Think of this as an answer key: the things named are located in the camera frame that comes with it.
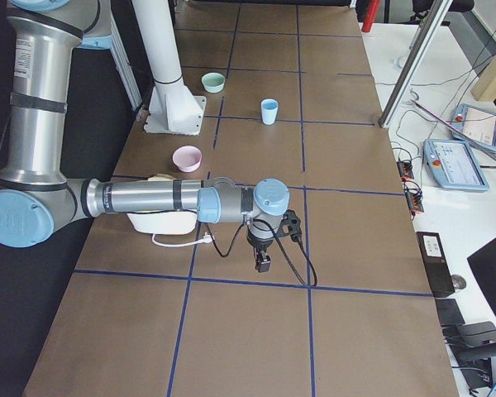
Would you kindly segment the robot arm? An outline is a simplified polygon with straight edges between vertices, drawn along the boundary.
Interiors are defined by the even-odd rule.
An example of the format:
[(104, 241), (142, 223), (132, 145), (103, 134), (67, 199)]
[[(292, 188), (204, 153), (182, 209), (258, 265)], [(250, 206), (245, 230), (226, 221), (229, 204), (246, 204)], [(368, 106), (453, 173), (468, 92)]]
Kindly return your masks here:
[[(3, 129), (10, 113), (15, 32), (0, 1), (0, 168), (7, 160)], [(135, 112), (109, 50), (73, 52), (61, 169), (71, 178), (107, 180), (122, 152)], [(73, 268), (92, 223), (82, 220), (27, 249), (0, 244), (0, 273), (30, 268)]]

